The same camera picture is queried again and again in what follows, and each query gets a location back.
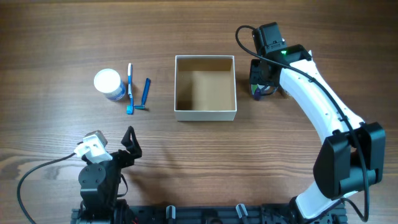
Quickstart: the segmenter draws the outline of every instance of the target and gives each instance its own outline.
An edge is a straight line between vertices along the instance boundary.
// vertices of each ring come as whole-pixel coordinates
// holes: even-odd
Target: wooden table
[[[313,51],[325,80],[367,122],[386,130],[384,178],[371,187],[370,223],[398,218],[396,1],[141,1],[0,5],[0,222],[27,223],[16,200],[22,175],[70,154],[102,130],[122,149],[129,125],[143,150],[123,170],[130,205],[247,205],[288,202],[313,181],[320,141],[294,100],[248,93],[252,57],[238,26],[277,21],[288,45]],[[243,44],[253,49],[249,31]],[[177,122],[175,55],[235,55],[238,112],[233,122]],[[147,107],[126,115],[93,86],[103,68],[127,80],[136,100],[152,80]],[[69,223],[81,201],[74,157],[44,167],[22,186],[37,223]],[[363,195],[353,200],[363,209]],[[349,222],[361,223],[348,207]]]

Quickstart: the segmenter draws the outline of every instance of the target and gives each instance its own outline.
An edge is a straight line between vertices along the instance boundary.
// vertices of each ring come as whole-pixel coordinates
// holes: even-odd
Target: blue toothbrush
[[[131,82],[131,80],[132,80],[132,64],[131,63],[129,63],[129,66],[127,68],[127,77],[129,79],[128,93],[129,93],[129,97],[130,97],[130,105],[127,105],[126,113],[133,114],[134,113],[134,106],[133,106],[134,99],[132,97],[132,91],[131,91],[131,88],[132,88],[132,82]]]

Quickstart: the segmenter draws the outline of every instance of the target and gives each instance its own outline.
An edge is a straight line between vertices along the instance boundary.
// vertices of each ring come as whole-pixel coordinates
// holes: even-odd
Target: white box
[[[177,121],[234,120],[234,56],[176,55],[174,82]]]

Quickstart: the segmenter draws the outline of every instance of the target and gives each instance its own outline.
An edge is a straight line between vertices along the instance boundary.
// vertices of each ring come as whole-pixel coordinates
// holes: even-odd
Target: black cable
[[[80,202],[80,210],[79,210],[78,218],[81,218],[82,215],[83,215],[83,201]]]
[[[124,194],[118,194],[118,197],[126,196],[127,192],[129,191],[129,187],[127,186],[127,181],[124,178],[123,174],[121,174],[121,177],[122,177],[122,180],[123,180],[124,184],[126,184],[126,192]]]
[[[238,29],[236,29],[235,32],[235,39],[238,43],[238,45],[247,53],[251,54],[252,56],[255,56],[261,60],[264,60],[268,63],[274,64],[274,65],[278,65],[281,66],[282,68],[288,68],[290,70],[293,70],[301,75],[303,75],[304,77],[308,78],[308,80],[310,82],[314,82],[325,94],[326,96],[329,98],[329,100],[331,101],[331,103],[335,106],[335,108],[337,109],[338,114],[340,114],[341,119],[340,121],[344,121],[344,123],[347,125],[347,128],[349,130],[349,134],[351,135],[351,137],[353,138],[354,141],[354,147],[358,150],[358,154],[359,154],[359,161],[361,163],[361,168],[362,168],[362,173],[363,173],[363,187],[364,187],[364,215],[362,215],[362,213],[359,211],[359,209],[357,208],[357,206],[348,198],[341,198],[342,202],[348,202],[351,206],[353,206],[355,212],[358,214],[358,216],[360,217],[360,219],[363,222],[367,222],[369,219],[369,201],[370,201],[370,196],[369,196],[369,182],[368,182],[368,174],[366,172],[366,166],[365,166],[365,159],[363,156],[363,152],[361,149],[361,145],[359,144],[358,138],[356,137],[353,127],[351,126],[351,124],[348,122],[347,116],[344,114],[343,110],[341,110],[341,108],[339,107],[339,105],[337,104],[337,102],[335,101],[335,99],[330,95],[329,91],[321,84],[317,81],[317,79],[315,79],[314,77],[310,76],[309,74],[291,67],[289,65],[284,65],[282,63],[279,62],[275,62],[273,60],[269,60],[268,58],[265,57],[261,57],[260,55],[250,51],[249,49],[245,48],[245,46],[243,46],[243,44],[239,41],[239,31],[243,28],[247,28],[247,29],[251,29],[251,30],[256,30],[256,28],[251,27],[251,26],[240,26],[238,27]]]
[[[61,158],[61,159],[56,159],[56,160],[54,160],[54,161],[50,161],[50,162],[46,162],[46,163],[43,163],[43,164],[41,164],[41,165],[38,165],[37,167],[34,167],[34,168],[32,168],[30,171],[26,172],[26,174],[25,174],[25,175],[21,178],[21,180],[19,181],[18,187],[17,187],[17,198],[18,198],[18,203],[19,203],[19,206],[21,206],[21,209],[22,209],[22,211],[24,212],[26,218],[27,218],[32,224],[36,224],[36,222],[33,221],[32,217],[30,217],[29,213],[27,212],[27,210],[26,210],[26,208],[25,208],[25,206],[24,206],[24,204],[22,203],[22,200],[21,200],[21,185],[22,185],[23,181],[24,181],[25,178],[26,178],[29,174],[31,174],[33,171],[35,171],[35,170],[37,170],[37,169],[39,169],[39,168],[41,168],[41,167],[50,165],[50,164],[54,164],[54,163],[56,163],[56,162],[64,161],[65,159],[69,159],[69,158],[71,158],[71,157],[74,156],[74,155],[75,155],[75,153],[72,153],[72,154],[70,154],[70,155],[67,156],[67,157],[64,157],[64,158]]]

